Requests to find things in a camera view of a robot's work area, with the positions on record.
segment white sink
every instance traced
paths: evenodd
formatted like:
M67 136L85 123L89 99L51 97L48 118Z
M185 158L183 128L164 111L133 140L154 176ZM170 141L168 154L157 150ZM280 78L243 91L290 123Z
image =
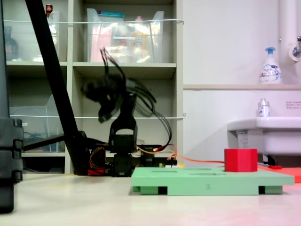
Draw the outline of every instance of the white sink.
M301 155L301 117L258 117L227 125L231 132L246 132L247 146L262 154Z

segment plastic container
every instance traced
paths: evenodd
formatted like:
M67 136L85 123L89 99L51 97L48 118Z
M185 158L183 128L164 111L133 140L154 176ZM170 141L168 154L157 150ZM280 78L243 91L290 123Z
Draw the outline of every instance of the plastic container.
M52 12L48 24L55 49L60 61L67 60L67 24L57 22L65 21L59 12ZM18 53L8 60L43 62L40 48L31 23L4 22L5 27L11 28L11 38L16 41Z
M157 12L153 19L163 18L164 12ZM102 62L99 49L106 48L118 63L162 63L162 21L102 24L91 8L87 9L87 20L95 22L88 24L88 62Z
M11 118L18 118L22 120L24 129L24 143L39 141L40 139L63 134L60 119L56 105L51 95L46 106L21 106L10 107L9 112ZM14 115L30 115L37 117L22 117ZM54 116L54 118L47 118L41 116ZM64 152L64 142L59 142L37 148L28 152Z
M270 117L269 101L260 99L258 102L258 117Z
M279 64L273 57L274 47L268 47L265 51L268 52L268 58L264 63L259 77L260 84L282 84L282 74Z

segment label sticker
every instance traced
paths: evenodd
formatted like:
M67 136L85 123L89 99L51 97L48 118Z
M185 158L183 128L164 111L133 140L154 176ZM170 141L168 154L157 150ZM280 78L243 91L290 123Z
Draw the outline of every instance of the label sticker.
M301 101L287 101L286 108L287 109L301 109Z
M276 65L265 65L261 71L259 80L261 82L270 82L281 79L281 71Z

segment clear plastic storage bin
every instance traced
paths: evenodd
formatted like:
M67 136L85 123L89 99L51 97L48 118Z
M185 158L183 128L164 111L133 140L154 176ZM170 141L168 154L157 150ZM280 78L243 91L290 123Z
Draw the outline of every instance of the clear plastic storage bin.
M24 143L39 141L44 138L63 134L60 119L51 95L46 106L10 107L11 118L21 119L24 129ZM64 152L64 142L47 145L28 152Z
M159 11L153 20L162 20ZM96 10L87 9L88 62L102 62L106 48L118 63L162 63L163 22L101 23Z
M67 24L60 12L52 12L48 24L59 61L67 59ZM4 22L5 50L8 61L43 62L33 26L24 22Z

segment table surface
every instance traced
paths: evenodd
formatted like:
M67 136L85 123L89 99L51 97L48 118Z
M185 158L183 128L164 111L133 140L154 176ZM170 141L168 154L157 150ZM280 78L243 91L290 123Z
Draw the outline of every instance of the table surface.
M166 196L131 192L130 178L24 175L0 226L301 226L301 184L283 195Z

